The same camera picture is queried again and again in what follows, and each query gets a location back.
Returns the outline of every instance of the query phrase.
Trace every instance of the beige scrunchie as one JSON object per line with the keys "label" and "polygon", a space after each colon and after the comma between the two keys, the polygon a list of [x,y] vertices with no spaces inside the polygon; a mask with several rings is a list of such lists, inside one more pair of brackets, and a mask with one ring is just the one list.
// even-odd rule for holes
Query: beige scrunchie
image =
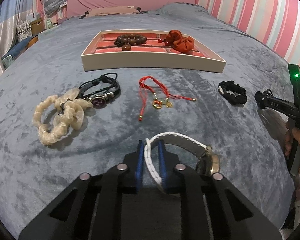
{"label": "beige scrunchie", "polygon": [[[78,88],[70,89],[61,97],[57,95],[47,97],[35,108],[32,124],[38,128],[39,140],[43,145],[52,145],[60,140],[62,136],[67,135],[69,126],[75,130],[81,128],[84,118],[83,110],[93,107],[93,104],[81,98],[75,99],[78,94]],[[48,125],[41,122],[43,111],[52,104],[60,111],[63,103],[65,103],[63,114],[54,117],[53,129],[48,132]]]}

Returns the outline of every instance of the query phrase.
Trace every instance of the orange scrunchie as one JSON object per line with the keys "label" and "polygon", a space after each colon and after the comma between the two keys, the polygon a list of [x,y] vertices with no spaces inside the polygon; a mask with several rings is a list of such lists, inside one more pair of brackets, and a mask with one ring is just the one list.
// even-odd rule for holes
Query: orange scrunchie
{"label": "orange scrunchie", "polygon": [[168,46],[172,46],[175,50],[186,53],[194,49],[194,39],[192,37],[183,38],[182,33],[178,30],[171,30],[166,37]]}

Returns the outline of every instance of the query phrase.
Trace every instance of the black scrunchie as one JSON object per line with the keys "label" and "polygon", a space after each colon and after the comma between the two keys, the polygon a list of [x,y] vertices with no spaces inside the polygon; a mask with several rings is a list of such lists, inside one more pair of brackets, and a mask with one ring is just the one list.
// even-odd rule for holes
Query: black scrunchie
{"label": "black scrunchie", "polygon": [[[246,96],[246,90],[239,85],[236,85],[233,80],[227,82],[222,81],[219,83],[218,91],[226,100],[229,101],[229,103],[234,105],[245,104],[248,100]],[[237,93],[238,95],[236,96],[234,94],[230,94],[227,91]]]}

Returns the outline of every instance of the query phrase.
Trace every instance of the purple charm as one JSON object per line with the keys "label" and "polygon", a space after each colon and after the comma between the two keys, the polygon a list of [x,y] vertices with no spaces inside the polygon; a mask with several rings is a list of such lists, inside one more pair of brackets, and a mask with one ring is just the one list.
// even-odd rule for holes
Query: purple charm
{"label": "purple charm", "polygon": [[106,100],[103,97],[95,97],[91,100],[91,103],[96,108],[101,108],[106,105]]}

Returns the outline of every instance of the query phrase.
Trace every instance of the white watch strap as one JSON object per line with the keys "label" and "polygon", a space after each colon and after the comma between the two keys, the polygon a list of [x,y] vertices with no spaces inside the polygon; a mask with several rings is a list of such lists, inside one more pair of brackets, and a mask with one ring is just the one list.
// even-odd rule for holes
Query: white watch strap
{"label": "white watch strap", "polygon": [[198,158],[202,156],[203,153],[205,153],[207,146],[198,142],[195,139],[190,138],[189,136],[186,136],[181,133],[176,133],[176,132],[159,133],[153,136],[151,139],[148,138],[146,139],[146,146],[144,149],[144,158],[145,158],[146,166],[148,168],[150,176],[157,184],[157,187],[162,192],[164,192],[162,188],[162,179],[157,173],[157,171],[155,170],[151,159],[151,149],[156,147],[160,140],[164,140],[165,144],[172,144],[172,145],[179,146],[191,152],[193,155],[197,156]]}

